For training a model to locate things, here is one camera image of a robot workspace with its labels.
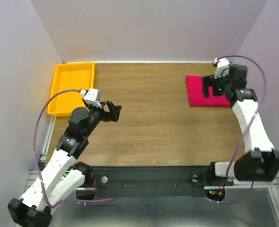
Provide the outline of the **red t shirt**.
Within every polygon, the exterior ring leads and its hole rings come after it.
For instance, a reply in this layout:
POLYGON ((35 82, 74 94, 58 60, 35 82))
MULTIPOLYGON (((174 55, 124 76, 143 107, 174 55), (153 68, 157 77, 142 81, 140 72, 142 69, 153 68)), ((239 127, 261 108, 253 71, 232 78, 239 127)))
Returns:
POLYGON ((211 87, 209 88, 209 98, 204 98, 201 77, 187 75, 186 84, 191 107, 231 107, 224 96, 213 96, 211 87))

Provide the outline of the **yellow plastic tray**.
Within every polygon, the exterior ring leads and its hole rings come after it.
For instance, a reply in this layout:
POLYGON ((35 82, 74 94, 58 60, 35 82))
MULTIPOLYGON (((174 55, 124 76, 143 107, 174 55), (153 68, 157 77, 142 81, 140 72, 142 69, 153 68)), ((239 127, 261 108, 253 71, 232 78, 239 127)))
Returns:
MULTIPOLYGON (((75 62, 57 64, 54 70, 50 97, 68 89, 93 88, 95 74, 94 62, 75 62)), ((67 92, 54 98, 47 107, 47 113, 55 117, 70 116, 77 107, 84 107, 82 95, 67 92)))

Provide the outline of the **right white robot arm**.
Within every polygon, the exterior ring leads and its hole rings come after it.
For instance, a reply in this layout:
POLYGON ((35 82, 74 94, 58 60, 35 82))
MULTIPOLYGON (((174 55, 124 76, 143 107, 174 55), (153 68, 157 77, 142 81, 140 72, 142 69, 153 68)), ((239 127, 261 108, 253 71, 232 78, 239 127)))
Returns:
POLYGON ((245 154, 238 160, 213 162, 206 172, 206 180, 217 184, 223 177, 238 181, 271 182, 279 171, 279 150, 270 141, 259 115, 261 102, 255 91, 247 88, 247 67, 230 64, 227 59, 213 64, 215 73, 202 78, 202 93, 209 97, 225 96, 231 105, 240 129, 242 139, 237 149, 245 148, 245 154))

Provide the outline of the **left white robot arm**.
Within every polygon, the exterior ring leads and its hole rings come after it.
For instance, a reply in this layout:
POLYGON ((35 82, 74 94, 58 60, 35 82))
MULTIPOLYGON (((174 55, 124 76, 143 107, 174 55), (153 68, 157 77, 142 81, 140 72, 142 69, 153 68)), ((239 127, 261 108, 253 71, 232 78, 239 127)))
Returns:
POLYGON ((38 178, 20 198, 12 199, 8 210, 12 220, 22 227, 47 227, 55 209, 79 186, 96 182, 93 168, 77 162, 87 147, 88 137, 101 122, 117 122, 122 107, 102 102, 100 107, 86 105, 72 111, 69 126, 57 144, 51 159, 38 178))

